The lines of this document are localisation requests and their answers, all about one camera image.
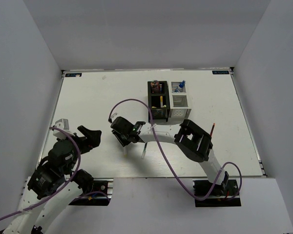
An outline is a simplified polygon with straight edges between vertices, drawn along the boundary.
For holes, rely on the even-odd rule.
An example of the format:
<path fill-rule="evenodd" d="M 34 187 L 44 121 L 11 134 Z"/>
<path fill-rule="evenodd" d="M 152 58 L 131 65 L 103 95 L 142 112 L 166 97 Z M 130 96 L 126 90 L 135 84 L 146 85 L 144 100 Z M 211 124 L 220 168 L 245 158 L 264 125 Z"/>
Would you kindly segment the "pink tube of crayons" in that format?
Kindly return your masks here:
<path fill-rule="evenodd" d="M 150 82 L 150 87 L 151 87 L 151 91 L 153 93 L 160 93 L 161 92 L 160 83 L 158 80 L 152 80 Z"/>

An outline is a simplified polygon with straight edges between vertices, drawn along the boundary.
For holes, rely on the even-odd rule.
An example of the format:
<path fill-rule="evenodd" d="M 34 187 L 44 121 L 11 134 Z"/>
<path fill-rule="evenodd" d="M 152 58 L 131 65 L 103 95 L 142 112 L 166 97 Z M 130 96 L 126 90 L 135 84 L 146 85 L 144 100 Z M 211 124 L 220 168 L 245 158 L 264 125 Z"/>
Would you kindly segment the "blue cap spray bottle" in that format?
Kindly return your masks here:
<path fill-rule="evenodd" d="M 178 84 L 178 86 L 175 88 L 175 92 L 182 93 L 184 91 L 185 83 L 186 83 L 185 80 L 183 80 L 182 82 L 180 82 Z"/>

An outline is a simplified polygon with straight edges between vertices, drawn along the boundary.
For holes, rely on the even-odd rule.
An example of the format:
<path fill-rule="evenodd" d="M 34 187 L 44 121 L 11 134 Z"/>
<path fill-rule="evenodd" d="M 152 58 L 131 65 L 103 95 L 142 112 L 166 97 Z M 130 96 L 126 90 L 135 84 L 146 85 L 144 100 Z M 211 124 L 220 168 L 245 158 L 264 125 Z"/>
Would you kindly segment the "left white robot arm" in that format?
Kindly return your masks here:
<path fill-rule="evenodd" d="M 78 130 L 82 136 L 52 127 L 57 140 L 28 179 L 19 209 L 2 234 L 43 234 L 74 199 L 94 191 L 94 178 L 80 169 L 81 155 L 100 145 L 102 132 L 82 125 Z"/>

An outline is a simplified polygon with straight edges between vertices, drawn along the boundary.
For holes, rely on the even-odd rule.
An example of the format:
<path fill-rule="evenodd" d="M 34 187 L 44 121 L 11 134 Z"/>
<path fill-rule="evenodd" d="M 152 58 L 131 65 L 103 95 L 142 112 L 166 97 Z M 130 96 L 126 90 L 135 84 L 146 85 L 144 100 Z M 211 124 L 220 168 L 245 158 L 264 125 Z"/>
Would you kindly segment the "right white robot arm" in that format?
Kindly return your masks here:
<path fill-rule="evenodd" d="M 199 163 L 214 193 L 220 195 L 228 189 L 229 175 L 216 159 L 210 134 L 193 121 L 185 119 L 175 125 L 152 125 L 144 121 L 132 124 L 123 117 L 117 117 L 110 127 L 112 134 L 124 147 L 130 143 L 156 140 L 177 145 L 188 159 Z"/>

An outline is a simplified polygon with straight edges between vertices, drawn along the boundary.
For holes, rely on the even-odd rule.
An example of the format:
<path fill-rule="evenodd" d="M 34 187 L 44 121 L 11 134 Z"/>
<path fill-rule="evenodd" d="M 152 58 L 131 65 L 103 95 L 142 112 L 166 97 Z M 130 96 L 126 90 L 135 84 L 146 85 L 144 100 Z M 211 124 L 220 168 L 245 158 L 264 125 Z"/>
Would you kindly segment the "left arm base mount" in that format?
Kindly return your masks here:
<path fill-rule="evenodd" d="M 108 206 L 113 193 L 113 179 L 94 179 L 87 195 L 81 195 L 69 203 L 69 206 Z"/>

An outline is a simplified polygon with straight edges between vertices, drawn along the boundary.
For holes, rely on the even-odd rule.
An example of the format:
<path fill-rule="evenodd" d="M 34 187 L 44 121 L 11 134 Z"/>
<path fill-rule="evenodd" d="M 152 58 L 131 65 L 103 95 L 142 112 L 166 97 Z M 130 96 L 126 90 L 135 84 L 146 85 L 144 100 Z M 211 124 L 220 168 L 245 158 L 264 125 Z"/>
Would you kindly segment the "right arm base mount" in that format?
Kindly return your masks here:
<path fill-rule="evenodd" d="M 212 183 L 208 180 L 194 180 L 193 189 L 197 197 L 204 197 L 209 191 Z M 238 192 L 238 183 L 236 179 L 229 179 L 227 187 L 221 190 L 215 185 L 211 194 L 204 201 L 195 200 L 196 208 L 212 208 L 212 207 L 241 207 L 239 194 L 231 199 Z"/>

